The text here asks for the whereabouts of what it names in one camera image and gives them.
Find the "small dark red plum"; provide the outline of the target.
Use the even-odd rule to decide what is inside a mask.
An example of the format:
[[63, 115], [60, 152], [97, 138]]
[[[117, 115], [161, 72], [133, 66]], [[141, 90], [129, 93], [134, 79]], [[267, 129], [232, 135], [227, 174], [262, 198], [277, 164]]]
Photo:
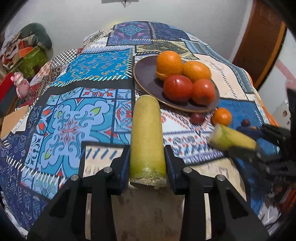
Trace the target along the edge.
[[200, 126], [205, 121], [205, 115], [203, 113], [192, 113], [190, 116], [190, 122], [193, 125]]

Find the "white sticker covered appliance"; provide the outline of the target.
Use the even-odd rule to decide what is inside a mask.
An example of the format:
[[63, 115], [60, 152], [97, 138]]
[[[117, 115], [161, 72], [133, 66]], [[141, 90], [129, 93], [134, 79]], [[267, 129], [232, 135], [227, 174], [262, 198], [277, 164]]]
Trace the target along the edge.
[[273, 118], [277, 122], [277, 124], [282, 127], [290, 130], [290, 110], [288, 101], [283, 101], [273, 112]]

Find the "green-yellow sugarcane piece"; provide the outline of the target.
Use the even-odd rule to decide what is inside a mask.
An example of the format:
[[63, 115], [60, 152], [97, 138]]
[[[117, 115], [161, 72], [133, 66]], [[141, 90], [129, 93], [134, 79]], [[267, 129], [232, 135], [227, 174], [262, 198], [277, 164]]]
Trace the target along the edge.
[[215, 149], [227, 151], [231, 147], [240, 147], [250, 150], [257, 148], [257, 142], [247, 135], [217, 123], [208, 138], [208, 144]]

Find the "brown wooden door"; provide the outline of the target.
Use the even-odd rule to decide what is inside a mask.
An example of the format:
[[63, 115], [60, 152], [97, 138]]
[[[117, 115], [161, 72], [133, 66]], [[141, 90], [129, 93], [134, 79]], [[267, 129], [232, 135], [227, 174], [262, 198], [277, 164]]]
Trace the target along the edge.
[[282, 18], [264, 1], [253, 1], [249, 21], [233, 60], [248, 72], [260, 89], [281, 51], [287, 27]]

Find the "pink plush toy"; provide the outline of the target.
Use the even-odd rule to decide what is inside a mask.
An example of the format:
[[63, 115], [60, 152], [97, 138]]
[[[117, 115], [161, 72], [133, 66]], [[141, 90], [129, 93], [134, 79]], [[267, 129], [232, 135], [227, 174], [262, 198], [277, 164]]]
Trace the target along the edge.
[[11, 81], [16, 87], [16, 94], [19, 99], [24, 100], [29, 91], [29, 82], [24, 78], [22, 72], [15, 72]]

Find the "green patterned box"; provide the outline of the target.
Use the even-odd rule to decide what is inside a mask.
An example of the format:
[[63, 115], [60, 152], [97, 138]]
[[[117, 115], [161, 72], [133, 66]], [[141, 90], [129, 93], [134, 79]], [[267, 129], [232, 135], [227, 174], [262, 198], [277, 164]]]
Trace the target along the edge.
[[24, 78], [32, 79], [47, 62], [45, 51], [37, 46], [21, 59], [18, 68]]

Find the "cardboard piece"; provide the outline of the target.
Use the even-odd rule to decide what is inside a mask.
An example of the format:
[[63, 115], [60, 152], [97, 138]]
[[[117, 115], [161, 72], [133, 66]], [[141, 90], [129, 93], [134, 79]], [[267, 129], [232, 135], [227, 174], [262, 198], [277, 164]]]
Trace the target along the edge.
[[18, 110], [13, 111], [9, 115], [4, 117], [3, 124], [1, 126], [1, 140], [8, 136], [8, 134], [12, 131], [12, 129], [16, 126], [19, 120], [25, 116], [25, 114], [29, 111], [29, 106], [22, 106]]

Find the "dark purple plate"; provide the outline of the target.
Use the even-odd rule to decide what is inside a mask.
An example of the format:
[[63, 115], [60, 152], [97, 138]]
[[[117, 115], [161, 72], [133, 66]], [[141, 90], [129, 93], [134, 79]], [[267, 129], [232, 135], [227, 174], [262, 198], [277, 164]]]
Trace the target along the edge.
[[215, 109], [220, 102], [219, 90], [215, 87], [215, 98], [208, 106], [198, 105], [192, 100], [188, 102], [173, 102], [163, 93], [163, 82], [156, 75], [157, 56], [147, 56], [135, 63], [133, 76], [136, 83], [147, 94], [153, 96], [160, 103], [177, 110], [189, 113], [205, 113]]

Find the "orange-red tomato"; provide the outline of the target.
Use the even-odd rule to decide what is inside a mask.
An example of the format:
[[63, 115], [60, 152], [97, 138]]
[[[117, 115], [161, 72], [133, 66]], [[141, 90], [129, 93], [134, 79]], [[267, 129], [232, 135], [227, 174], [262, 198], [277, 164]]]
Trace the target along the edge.
[[193, 83], [191, 99], [199, 105], [210, 105], [215, 98], [215, 85], [209, 79], [199, 79]]

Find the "small mandarin orange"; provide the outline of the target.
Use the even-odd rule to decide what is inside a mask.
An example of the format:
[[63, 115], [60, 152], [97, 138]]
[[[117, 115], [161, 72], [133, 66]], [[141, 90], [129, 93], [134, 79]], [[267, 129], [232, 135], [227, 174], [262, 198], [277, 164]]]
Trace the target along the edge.
[[221, 124], [224, 126], [229, 126], [232, 122], [232, 115], [229, 110], [226, 108], [218, 108], [212, 116], [212, 124]]

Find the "orange with sticker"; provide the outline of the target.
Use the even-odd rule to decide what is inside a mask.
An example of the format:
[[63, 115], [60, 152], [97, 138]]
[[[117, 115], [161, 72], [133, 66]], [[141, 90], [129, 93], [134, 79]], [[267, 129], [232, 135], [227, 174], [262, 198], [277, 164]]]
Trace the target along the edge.
[[193, 83], [199, 79], [211, 79], [210, 69], [198, 61], [187, 61], [183, 64], [183, 75]]

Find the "red and blue box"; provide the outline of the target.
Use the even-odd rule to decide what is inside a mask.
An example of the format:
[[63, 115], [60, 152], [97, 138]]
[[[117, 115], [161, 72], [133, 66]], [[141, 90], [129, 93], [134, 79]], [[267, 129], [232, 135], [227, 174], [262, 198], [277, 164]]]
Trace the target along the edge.
[[9, 73], [1, 82], [1, 118], [6, 115], [13, 99], [16, 97], [16, 87], [11, 81], [11, 77], [13, 77], [13, 74]]

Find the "plain orange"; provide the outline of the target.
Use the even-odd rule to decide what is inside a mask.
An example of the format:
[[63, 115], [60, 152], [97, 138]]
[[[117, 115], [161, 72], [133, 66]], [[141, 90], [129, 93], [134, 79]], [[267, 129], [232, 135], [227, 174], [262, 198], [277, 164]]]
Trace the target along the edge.
[[164, 51], [157, 56], [156, 75], [165, 81], [170, 75], [181, 75], [183, 63], [177, 52]]

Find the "dark red tomato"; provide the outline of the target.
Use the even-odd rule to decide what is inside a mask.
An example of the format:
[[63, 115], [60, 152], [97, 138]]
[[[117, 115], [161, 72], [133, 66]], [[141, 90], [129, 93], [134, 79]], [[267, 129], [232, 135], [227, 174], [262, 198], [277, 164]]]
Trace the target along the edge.
[[163, 84], [164, 95], [174, 102], [187, 102], [193, 92], [193, 83], [183, 75], [170, 75]]

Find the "patchwork patterned blanket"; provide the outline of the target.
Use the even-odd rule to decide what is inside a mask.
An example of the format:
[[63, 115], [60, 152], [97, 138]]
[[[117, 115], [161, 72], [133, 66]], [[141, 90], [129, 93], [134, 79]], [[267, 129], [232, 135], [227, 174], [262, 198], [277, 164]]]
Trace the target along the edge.
[[[183, 61], [205, 64], [218, 87], [219, 108], [232, 114], [230, 127], [244, 118], [253, 126], [277, 125], [253, 87], [251, 77], [196, 36], [158, 22], [124, 22], [89, 35], [82, 50], [65, 51], [38, 75], [35, 100], [1, 146], [1, 195], [9, 220], [27, 234], [71, 175], [90, 176], [108, 166], [130, 144], [133, 102], [146, 94], [132, 78], [142, 59], [175, 51]], [[213, 111], [201, 126], [190, 113], [161, 104], [163, 142], [201, 174], [224, 174], [246, 198], [230, 159], [207, 144]], [[184, 201], [167, 190], [129, 185], [116, 199], [118, 240], [177, 240]]]

